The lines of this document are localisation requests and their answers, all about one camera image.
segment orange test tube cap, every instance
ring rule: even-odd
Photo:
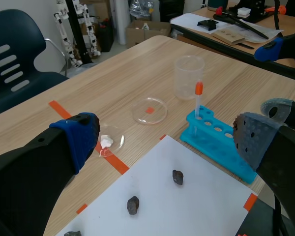
[[[201,95],[203,91],[203,83],[201,81],[196,83],[196,95]]]

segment white robot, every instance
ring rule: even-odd
[[[72,0],[72,1],[74,4],[74,8],[75,8],[76,13],[83,14],[83,17],[85,19],[88,37],[89,37],[89,41],[91,44],[90,51],[94,56],[99,56],[100,52],[97,50],[96,36],[94,35],[94,29],[93,29],[92,23],[89,18],[89,9],[86,5],[80,4],[79,0]],[[65,3],[65,0],[57,0],[57,7],[58,7],[59,11],[54,14],[54,18],[55,18],[55,22],[57,24],[57,27],[60,31],[62,42],[65,46],[65,50],[66,50],[66,52],[69,53],[71,64],[74,67],[80,67],[82,65],[82,62],[80,60],[77,60],[74,57],[72,43],[68,39],[67,34],[64,29],[64,26],[62,24],[62,20],[69,18],[69,15],[68,15],[69,10],[68,10],[67,4]]]

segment blue chair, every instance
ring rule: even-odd
[[[45,50],[46,41],[51,42],[27,13],[0,11],[0,113],[68,79],[36,70],[34,59]]]

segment dark stone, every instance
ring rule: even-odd
[[[135,215],[139,208],[139,199],[133,196],[128,200],[127,209],[130,215]]]
[[[182,172],[173,170],[173,180],[176,184],[182,185],[182,181],[183,181]]]
[[[77,231],[77,232],[70,231],[65,233],[64,236],[82,236],[82,234],[80,231]]]

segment desk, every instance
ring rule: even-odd
[[[207,8],[202,8],[200,10],[193,12],[193,14],[213,19],[213,15],[215,14],[215,12],[209,11]],[[280,29],[284,30],[282,32],[284,36],[295,33],[295,17],[279,15],[279,21],[280,21],[279,23]],[[257,24],[267,28],[275,29],[273,16],[270,16],[258,22]],[[221,40],[213,37],[211,34],[199,32],[196,30],[192,30],[192,29],[188,29],[188,28],[184,28],[184,27],[180,27],[176,25],[171,25],[171,27],[183,33],[183,37],[180,36],[180,39],[178,38],[178,40],[180,41],[190,43],[195,46],[205,48],[208,50],[212,50],[214,52],[233,57],[245,63],[295,79],[295,61],[293,59],[280,59],[276,62],[267,62],[267,63],[259,62],[254,59],[253,55],[255,51],[259,47],[270,42],[271,40],[267,41],[266,43],[244,42],[244,44],[255,48],[254,50],[251,50],[238,45],[230,46],[222,42]]]
[[[204,58],[203,104],[229,125],[240,113],[259,113],[261,103],[267,99],[295,100],[295,80],[168,37],[156,36],[0,114],[0,154],[25,145],[50,123],[61,119],[48,105],[55,100],[71,115],[92,112],[97,114],[101,125],[122,128],[125,144],[115,154],[131,167],[159,142],[163,134],[179,141],[181,132],[187,127],[186,115],[194,109],[194,101],[180,101],[173,94],[174,61],[183,55]],[[142,125],[133,120],[132,104],[147,96],[166,102],[169,113],[163,122]],[[83,204],[89,205],[120,177],[105,159],[97,156],[94,153],[89,158],[62,192],[45,236],[59,232]],[[257,177],[249,187],[259,193],[263,185]]]

